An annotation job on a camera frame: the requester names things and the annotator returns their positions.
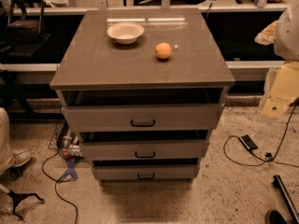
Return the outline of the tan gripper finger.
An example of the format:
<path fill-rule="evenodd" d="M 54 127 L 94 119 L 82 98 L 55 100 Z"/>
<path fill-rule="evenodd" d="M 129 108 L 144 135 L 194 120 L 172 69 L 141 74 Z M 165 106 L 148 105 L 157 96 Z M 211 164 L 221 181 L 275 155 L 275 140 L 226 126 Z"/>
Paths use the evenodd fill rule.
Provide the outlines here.
<path fill-rule="evenodd" d="M 278 119 L 288 110 L 290 104 L 289 100 L 267 98 L 262 107 L 262 114 L 270 119 Z"/>
<path fill-rule="evenodd" d="M 277 71 L 270 97 L 295 101 L 299 97 L 299 62 L 286 62 Z"/>

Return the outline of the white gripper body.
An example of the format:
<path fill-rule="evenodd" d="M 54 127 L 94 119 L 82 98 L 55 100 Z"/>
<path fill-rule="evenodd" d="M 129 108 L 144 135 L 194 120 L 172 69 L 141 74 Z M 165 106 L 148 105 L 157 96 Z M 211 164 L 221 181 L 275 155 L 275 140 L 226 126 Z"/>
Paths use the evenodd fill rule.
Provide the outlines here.
<path fill-rule="evenodd" d="M 277 24 L 277 21 L 273 21 L 272 23 L 270 23 L 260 33 L 256 35 L 254 41 L 264 46 L 273 44 L 275 41 Z"/>

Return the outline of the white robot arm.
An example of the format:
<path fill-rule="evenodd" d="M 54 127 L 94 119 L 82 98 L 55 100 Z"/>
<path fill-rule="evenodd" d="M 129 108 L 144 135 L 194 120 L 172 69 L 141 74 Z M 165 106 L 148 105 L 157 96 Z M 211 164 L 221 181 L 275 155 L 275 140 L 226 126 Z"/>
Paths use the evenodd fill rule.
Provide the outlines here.
<path fill-rule="evenodd" d="M 276 55 L 285 60 L 262 108 L 268 118 L 279 118 L 299 98 L 299 0 L 292 0 L 277 21 L 256 35 L 255 42 L 273 44 Z"/>

